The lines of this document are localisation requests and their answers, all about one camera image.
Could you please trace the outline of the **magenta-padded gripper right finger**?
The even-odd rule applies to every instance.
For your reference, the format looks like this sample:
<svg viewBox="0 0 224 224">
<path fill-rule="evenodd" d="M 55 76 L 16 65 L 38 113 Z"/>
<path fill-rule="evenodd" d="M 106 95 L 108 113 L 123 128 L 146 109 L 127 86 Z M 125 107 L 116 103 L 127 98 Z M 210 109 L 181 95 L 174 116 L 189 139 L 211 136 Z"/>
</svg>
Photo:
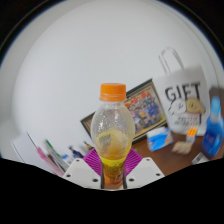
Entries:
<svg viewBox="0 0 224 224">
<path fill-rule="evenodd" d="M 123 187 L 134 189 L 163 178 L 164 174 L 150 157 L 142 157 L 131 149 L 124 162 Z"/>
</svg>

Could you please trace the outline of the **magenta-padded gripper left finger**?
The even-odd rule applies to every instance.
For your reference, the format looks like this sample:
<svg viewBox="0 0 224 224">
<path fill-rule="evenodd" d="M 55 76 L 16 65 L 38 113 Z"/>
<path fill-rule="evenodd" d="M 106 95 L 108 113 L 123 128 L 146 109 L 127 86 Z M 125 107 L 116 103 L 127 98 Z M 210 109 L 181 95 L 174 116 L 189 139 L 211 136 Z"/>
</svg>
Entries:
<svg viewBox="0 0 224 224">
<path fill-rule="evenodd" d="M 75 158 L 63 178 L 84 188 L 103 189 L 102 163 L 96 150 L 92 149 L 83 158 Z"/>
</svg>

